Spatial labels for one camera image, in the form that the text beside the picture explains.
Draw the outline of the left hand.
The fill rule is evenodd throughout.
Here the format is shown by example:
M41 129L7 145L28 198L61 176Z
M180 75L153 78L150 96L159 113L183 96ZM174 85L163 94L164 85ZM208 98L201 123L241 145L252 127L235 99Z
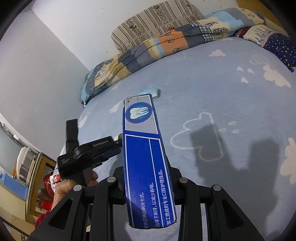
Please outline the left hand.
M87 187L97 185L98 175L96 172L91 173L91 180L88 182ZM75 186L77 183L74 180L65 180L56 185L55 194L53 198L53 205L51 210L63 199L63 197Z

